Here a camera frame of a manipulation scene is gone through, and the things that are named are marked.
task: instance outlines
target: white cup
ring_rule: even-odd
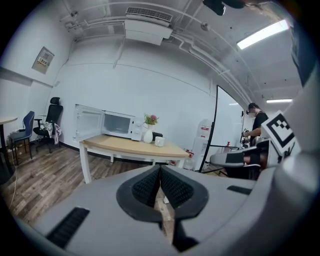
[[[163,137],[155,137],[154,138],[154,145],[156,145],[157,147],[163,147],[165,144],[165,138]]]

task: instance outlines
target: black shirt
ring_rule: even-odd
[[[260,112],[256,115],[256,117],[255,117],[255,119],[254,119],[254,123],[253,123],[253,126],[252,126],[252,131],[255,130],[255,129],[257,129],[257,128],[259,128],[259,127],[261,127],[261,124],[262,124],[264,121],[266,121],[266,120],[268,120],[267,114],[266,114],[265,112],[260,111]],[[252,141],[254,140],[255,137],[256,137],[256,136],[250,136],[250,147],[253,146],[253,145],[252,145]]]

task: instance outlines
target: open microwave door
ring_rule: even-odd
[[[103,110],[76,104],[73,139],[79,142],[101,134],[104,118]]]

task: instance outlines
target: blue chair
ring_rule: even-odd
[[[28,143],[29,143],[29,152],[30,152],[30,157],[32,159],[32,154],[31,154],[31,146],[30,146],[30,137],[32,135],[32,128],[34,126],[34,118],[35,118],[35,112],[30,111],[24,118],[23,118],[23,124],[25,127],[24,131],[20,131],[20,132],[15,132],[12,133],[10,135],[11,137],[11,145],[12,148],[14,146],[15,149],[15,160],[16,160],[16,164],[19,165],[18,162],[18,154],[17,154],[17,142],[19,141],[23,141],[24,143],[24,150],[27,153],[27,148],[26,148],[26,139],[28,139]]]

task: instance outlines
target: person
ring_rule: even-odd
[[[252,131],[246,131],[243,133],[244,137],[250,136],[250,147],[253,146],[253,140],[255,137],[261,135],[261,124],[268,120],[268,116],[263,112],[257,104],[254,102],[248,105],[248,115],[255,117]]]

